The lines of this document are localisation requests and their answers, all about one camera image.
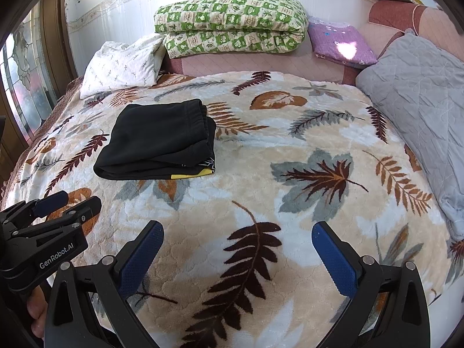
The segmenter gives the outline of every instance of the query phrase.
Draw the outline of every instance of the finger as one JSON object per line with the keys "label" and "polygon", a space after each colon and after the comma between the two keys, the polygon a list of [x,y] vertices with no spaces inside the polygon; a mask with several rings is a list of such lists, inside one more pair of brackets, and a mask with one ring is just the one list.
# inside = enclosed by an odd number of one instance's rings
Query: finger
{"label": "finger", "polygon": [[47,302],[45,301],[45,296],[43,294],[42,289],[38,286],[32,291],[32,294],[27,299],[27,311],[33,319],[38,319],[47,307]]}
{"label": "finger", "polygon": [[36,321],[31,326],[32,333],[36,335],[36,337],[42,339],[45,333],[45,319],[47,316],[47,305],[43,310],[43,313],[38,317]]}

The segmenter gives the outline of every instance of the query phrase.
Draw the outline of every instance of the folded black pants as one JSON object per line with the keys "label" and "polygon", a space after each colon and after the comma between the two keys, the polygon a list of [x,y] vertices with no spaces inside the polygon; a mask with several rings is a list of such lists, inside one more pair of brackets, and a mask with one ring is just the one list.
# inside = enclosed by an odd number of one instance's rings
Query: folded black pants
{"label": "folded black pants", "polygon": [[214,172],[216,123],[199,99],[122,110],[93,167],[110,180],[179,179]]}

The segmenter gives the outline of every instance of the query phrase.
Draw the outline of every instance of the screw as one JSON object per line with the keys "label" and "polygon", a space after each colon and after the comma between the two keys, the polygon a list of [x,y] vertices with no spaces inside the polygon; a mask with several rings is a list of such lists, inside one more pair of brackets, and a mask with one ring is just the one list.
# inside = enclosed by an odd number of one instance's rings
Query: screw
{"label": "screw", "polygon": [[374,258],[372,258],[372,257],[369,256],[369,255],[363,256],[363,260],[362,260],[362,261],[365,262],[367,265],[372,265],[372,264],[375,263]]}
{"label": "screw", "polygon": [[406,268],[414,271],[416,269],[416,265],[413,262],[406,262]]}
{"label": "screw", "polygon": [[104,265],[110,265],[113,262],[114,262],[114,258],[111,255],[108,255],[101,260],[101,263]]}

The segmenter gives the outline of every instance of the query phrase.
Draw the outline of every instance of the bed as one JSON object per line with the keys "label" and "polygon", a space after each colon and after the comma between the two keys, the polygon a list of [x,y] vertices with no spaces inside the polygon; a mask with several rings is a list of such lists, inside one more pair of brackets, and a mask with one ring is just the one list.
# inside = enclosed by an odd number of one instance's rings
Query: bed
{"label": "bed", "polygon": [[[320,220],[381,264],[414,261],[428,303],[442,293],[459,258],[445,218],[412,151],[357,88],[259,71],[166,74],[154,87],[85,100],[79,90],[78,80],[19,159],[2,207],[59,190],[70,205],[99,196],[75,265],[116,254],[149,220],[161,222],[164,244],[129,298],[161,348],[316,346],[346,304],[311,243]],[[214,174],[94,174],[127,104],[193,98],[217,124]]]}

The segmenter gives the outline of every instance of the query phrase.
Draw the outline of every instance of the blanket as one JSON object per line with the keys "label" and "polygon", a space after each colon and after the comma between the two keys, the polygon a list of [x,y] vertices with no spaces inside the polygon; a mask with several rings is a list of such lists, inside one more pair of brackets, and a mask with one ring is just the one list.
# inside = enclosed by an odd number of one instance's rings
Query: blanket
{"label": "blanket", "polygon": [[187,0],[160,7],[155,32],[166,33],[169,57],[228,51],[284,53],[306,36],[296,0]]}
{"label": "blanket", "polygon": [[[194,98],[217,125],[214,174],[94,174],[127,104]],[[449,240],[414,154],[354,87],[232,72],[164,75],[150,88],[85,101],[76,90],[67,99],[20,159],[2,206],[59,190],[69,205],[99,196],[102,211],[83,225],[89,248],[75,265],[116,254],[149,220],[161,222],[164,244],[128,299],[161,348],[315,347],[346,305],[311,243],[320,220],[360,255],[414,261],[428,303],[461,275],[464,244]],[[109,327],[98,296],[92,300]]]}

